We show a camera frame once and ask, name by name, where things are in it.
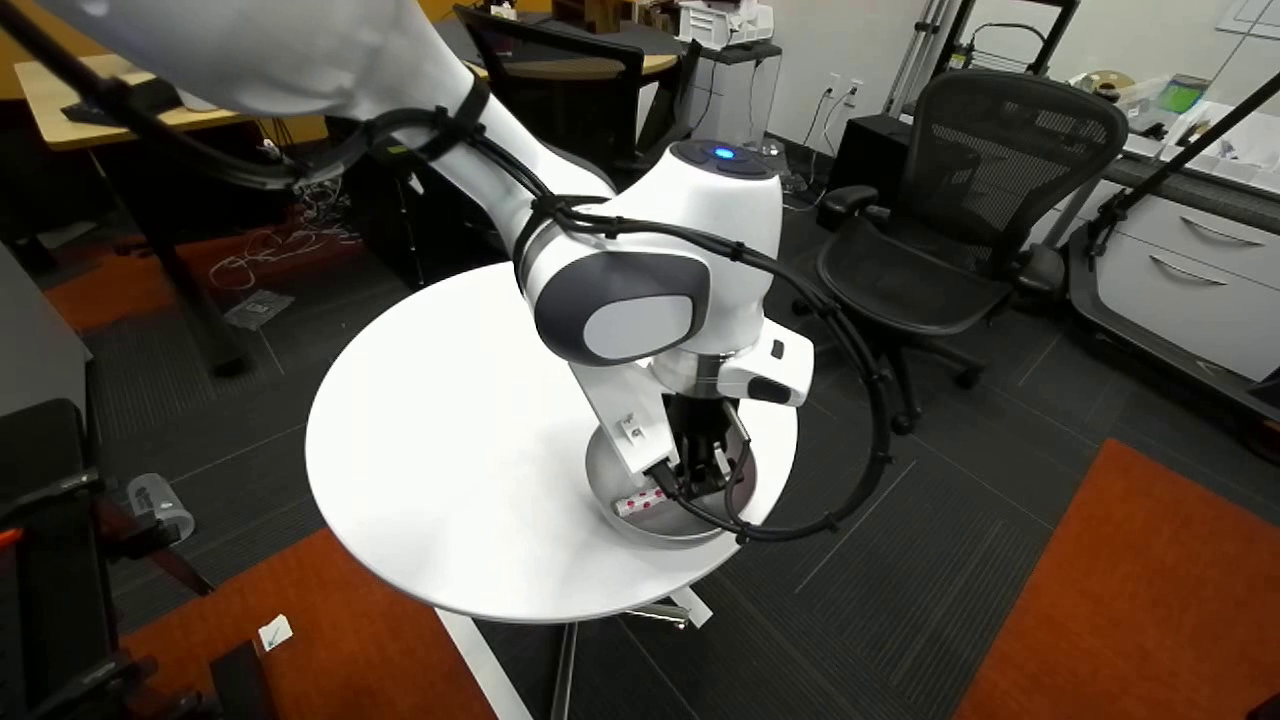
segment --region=round white table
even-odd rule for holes
[[[795,413],[742,407],[765,521],[795,457]],[[372,321],[326,377],[308,480],[335,541],[436,609],[575,622],[671,597],[734,534],[650,541],[608,523],[584,480],[595,417],[533,327],[513,268],[440,280]]]

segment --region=mesh chair back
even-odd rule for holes
[[[1033,223],[1123,147],[1123,116],[1056,81],[949,70],[916,102],[895,219],[987,248],[1015,270]]]

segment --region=office chair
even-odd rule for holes
[[[691,81],[691,57],[644,75],[644,52],[566,22],[517,22],[462,8],[485,57],[490,88],[545,145],[595,162],[617,188],[644,174],[662,153],[687,136],[678,93]],[[662,82],[638,131],[640,88]]]
[[[895,430],[919,402],[903,348],[954,361],[971,387],[982,361],[946,348],[995,315],[1022,286],[1066,293],[1066,260],[1023,248],[1033,223],[1091,184],[1123,147],[1123,116],[1056,81],[949,70],[919,93],[913,147],[892,209],[841,188],[823,229],[821,280],[861,321],[902,387]]]

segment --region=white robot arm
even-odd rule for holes
[[[131,65],[244,116],[462,110],[478,88],[417,0],[45,3]],[[539,195],[473,145],[434,158],[492,217],[519,268],[537,330],[575,368],[599,417],[599,444],[630,474],[630,482],[599,489],[606,504],[620,515],[644,515],[663,504],[662,489],[671,489],[657,489],[652,474],[671,469],[687,474],[691,457],[734,474],[736,459],[720,444],[691,453],[687,430],[734,427],[734,398],[744,397],[802,402],[814,380],[814,343],[765,321],[769,270],[663,229],[736,236],[742,248],[775,257],[781,174],[742,147],[678,145],[617,195],[595,172],[547,153],[504,102],[490,99],[479,125],[485,140],[523,162],[539,188],[591,195],[595,205],[582,205],[582,217],[599,217],[599,229],[612,217],[640,219],[630,223],[640,229],[630,236],[566,229],[537,217]],[[434,131],[413,129],[395,140],[419,147]]]

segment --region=orange rug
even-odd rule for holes
[[[961,716],[1244,720],[1277,691],[1280,527],[1108,440]]]
[[[367,577],[332,533],[190,599],[126,648],[158,658],[151,696],[209,691],[209,663],[272,615],[293,622],[293,641],[261,655],[281,720],[492,716],[436,610]]]
[[[176,302],[160,260],[143,241],[117,248],[121,241],[82,241],[85,253],[55,283],[45,286],[51,308],[76,327],[97,330],[131,315],[151,315]],[[240,236],[198,241],[176,248],[180,264],[209,293],[218,308],[240,302],[254,286],[289,286],[305,275],[353,264],[365,257],[356,236],[301,236],[293,223],[254,229]]]

